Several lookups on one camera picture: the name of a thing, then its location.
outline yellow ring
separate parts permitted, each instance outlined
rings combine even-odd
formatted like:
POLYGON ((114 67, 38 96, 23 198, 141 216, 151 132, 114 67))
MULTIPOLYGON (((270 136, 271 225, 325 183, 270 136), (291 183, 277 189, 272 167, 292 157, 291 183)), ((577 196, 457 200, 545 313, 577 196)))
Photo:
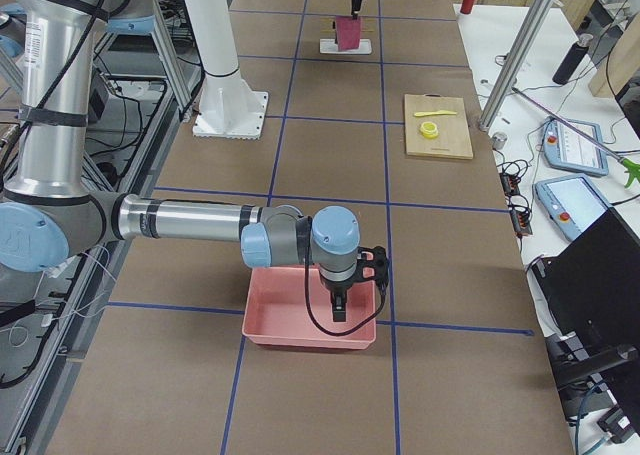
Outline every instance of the yellow ring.
POLYGON ((433 122, 424 122, 420 125, 420 133, 424 138, 438 138, 438 126, 433 122))

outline wooden cutting board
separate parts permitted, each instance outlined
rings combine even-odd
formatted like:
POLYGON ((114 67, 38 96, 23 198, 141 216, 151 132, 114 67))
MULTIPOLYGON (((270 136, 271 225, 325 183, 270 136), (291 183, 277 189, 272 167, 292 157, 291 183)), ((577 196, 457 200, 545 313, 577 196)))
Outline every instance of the wooden cutting board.
POLYGON ((404 96, 404 130, 407 155, 471 160, 473 149, 461 98, 433 97, 427 95, 404 96), (415 112, 452 110, 457 115, 414 117, 415 112), (438 126, 438 138, 427 139, 420 133, 423 122, 438 126))

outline pink plastic bin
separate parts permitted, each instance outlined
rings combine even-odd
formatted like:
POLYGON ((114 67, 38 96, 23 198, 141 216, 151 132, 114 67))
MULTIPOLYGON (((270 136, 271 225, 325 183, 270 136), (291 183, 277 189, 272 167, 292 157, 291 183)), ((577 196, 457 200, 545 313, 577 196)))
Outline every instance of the pink plastic bin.
MULTIPOLYGON (((349 290, 344 323, 333 322, 329 291, 322 286, 316 268, 309 270, 309 291, 313 314, 331 331, 348 330, 376 309, 374 282, 358 283, 349 290)), ((258 345, 362 350, 376 339, 376 321, 346 337, 325 335, 307 314, 304 267, 256 268, 251 274, 242 333, 258 345)))

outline blue cable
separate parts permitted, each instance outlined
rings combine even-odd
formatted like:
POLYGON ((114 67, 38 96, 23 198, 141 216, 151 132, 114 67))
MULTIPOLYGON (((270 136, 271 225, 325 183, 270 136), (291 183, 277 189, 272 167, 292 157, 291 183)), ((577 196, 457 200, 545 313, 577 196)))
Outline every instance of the blue cable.
POLYGON ((582 455, 591 455, 593 452, 595 452, 597 449, 599 449, 602 445, 607 443, 607 441, 609 441, 609 437, 607 437, 605 435, 600 440, 598 440, 596 443, 594 443, 593 446, 589 450, 584 452, 582 455))
POLYGON ((593 393, 596 391, 596 388, 598 388, 603 383, 604 383, 604 380, 600 380, 593 387, 591 387, 587 391, 587 393, 585 393, 584 397, 582 398, 582 401, 580 402, 580 407, 578 408, 578 414, 576 416, 576 433, 575 433, 575 436, 574 436, 574 439, 573 439, 573 446, 575 448, 576 455, 580 455, 580 448, 579 448, 580 443, 578 442, 578 433, 580 432, 580 420, 582 419, 582 417, 585 414, 584 409, 585 409, 585 407, 587 405, 587 399, 591 395, 593 395, 593 393))

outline yellow spoon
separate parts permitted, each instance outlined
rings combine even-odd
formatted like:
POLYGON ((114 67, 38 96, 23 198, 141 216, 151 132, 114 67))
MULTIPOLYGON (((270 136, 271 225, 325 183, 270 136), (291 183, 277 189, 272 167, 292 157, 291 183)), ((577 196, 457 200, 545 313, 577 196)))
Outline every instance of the yellow spoon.
POLYGON ((432 115, 457 115, 458 112, 451 110, 436 110, 435 112, 415 112, 414 117, 430 117, 432 115))

